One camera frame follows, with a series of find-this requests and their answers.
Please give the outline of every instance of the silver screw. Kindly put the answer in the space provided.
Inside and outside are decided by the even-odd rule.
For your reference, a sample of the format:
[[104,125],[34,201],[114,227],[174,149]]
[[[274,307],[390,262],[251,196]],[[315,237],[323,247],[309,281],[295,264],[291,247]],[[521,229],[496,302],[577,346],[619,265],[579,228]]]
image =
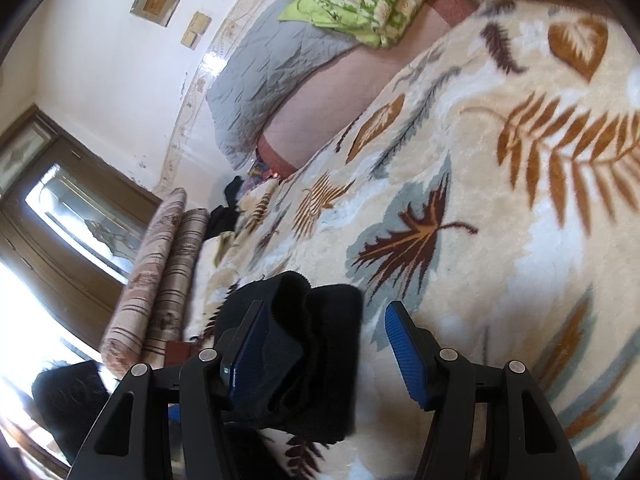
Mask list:
[[140,377],[140,375],[146,374],[147,368],[148,366],[145,365],[144,363],[138,363],[137,365],[134,365],[133,368],[131,369],[131,375]]
[[455,361],[458,358],[458,352],[453,348],[443,348],[440,350],[440,357],[445,361]]
[[511,361],[509,363],[509,370],[511,370],[515,374],[521,374],[524,373],[524,370],[526,370],[526,368],[520,361]]
[[213,348],[205,348],[204,350],[200,351],[198,357],[201,361],[206,363],[208,361],[213,361],[213,359],[218,357],[218,352],[216,352]]

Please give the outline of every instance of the bed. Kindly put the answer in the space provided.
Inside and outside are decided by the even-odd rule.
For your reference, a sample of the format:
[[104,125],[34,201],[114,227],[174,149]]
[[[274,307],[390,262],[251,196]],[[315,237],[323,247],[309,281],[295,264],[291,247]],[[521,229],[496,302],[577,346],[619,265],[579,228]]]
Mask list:
[[619,24],[485,0],[241,200],[232,242],[201,250],[183,337],[205,342],[230,288],[283,270],[359,287],[354,433],[326,447],[262,432],[295,478],[405,478],[430,416],[386,339],[400,299],[471,361],[524,362],[584,477],[612,479],[640,439],[639,143],[640,58]]

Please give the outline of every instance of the gray pillow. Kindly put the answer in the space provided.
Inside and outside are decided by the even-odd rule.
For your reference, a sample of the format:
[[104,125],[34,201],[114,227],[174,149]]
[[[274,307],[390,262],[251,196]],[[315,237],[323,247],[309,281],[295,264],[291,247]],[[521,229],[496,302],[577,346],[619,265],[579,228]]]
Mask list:
[[234,170],[253,154],[264,123],[296,85],[358,44],[310,23],[279,22],[292,1],[276,0],[264,10],[207,91],[216,143]]

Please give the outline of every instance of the glass pane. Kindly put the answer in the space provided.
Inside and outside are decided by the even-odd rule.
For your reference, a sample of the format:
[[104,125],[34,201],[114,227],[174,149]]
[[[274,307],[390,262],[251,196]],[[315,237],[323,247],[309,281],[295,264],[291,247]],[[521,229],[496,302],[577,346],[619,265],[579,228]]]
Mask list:
[[82,256],[127,283],[145,233],[142,224],[116,211],[59,164],[31,189],[26,202]]
[[0,153],[0,198],[51,136],[36,123],[19,133]]
[[[0,304],[5,306],[0,309],[0,413],[66,463],[51,434],[39,425],[31,385],[43,370],[88,359],[101,362],[100,354],[56,322],[2,263]],[[100,378],[109,392],[115,389],[116,379],[102,366]]]

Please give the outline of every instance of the white wall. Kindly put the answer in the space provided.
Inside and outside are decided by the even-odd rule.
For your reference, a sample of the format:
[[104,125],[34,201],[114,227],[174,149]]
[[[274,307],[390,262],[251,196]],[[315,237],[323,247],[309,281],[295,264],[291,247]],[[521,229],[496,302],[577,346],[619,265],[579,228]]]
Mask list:
[[[49,0],[36,103],[92,152],[151,189],[183,94],[235,2],[181,0],[165,28],[130,14],[133,0]],[[196,10],[212,23],[194,51],[180,40]],[[231,171],[216,159],[222,173]]]
[[0,66],[0,134],[33,104],[47,6],[40,6]]

